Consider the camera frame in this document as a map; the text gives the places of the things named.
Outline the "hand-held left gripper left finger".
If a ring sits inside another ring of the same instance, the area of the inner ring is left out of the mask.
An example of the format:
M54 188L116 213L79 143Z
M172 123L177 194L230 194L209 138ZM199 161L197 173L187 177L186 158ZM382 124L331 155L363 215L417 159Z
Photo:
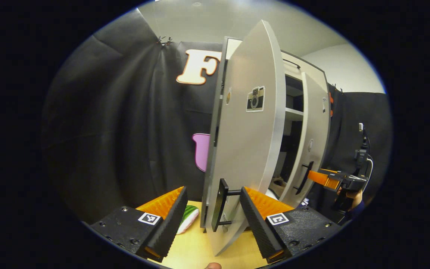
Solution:
M90 228L133 255L162 262L172 246L187 202L187 188L181 186L137 208L116 208Z

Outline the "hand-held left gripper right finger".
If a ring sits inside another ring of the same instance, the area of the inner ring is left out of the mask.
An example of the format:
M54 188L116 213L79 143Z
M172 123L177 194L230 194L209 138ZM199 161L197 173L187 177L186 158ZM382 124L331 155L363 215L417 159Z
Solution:
M261 256L268 262L301 256L341 229L314 209L295 209L249 187L241 188L240 203Z

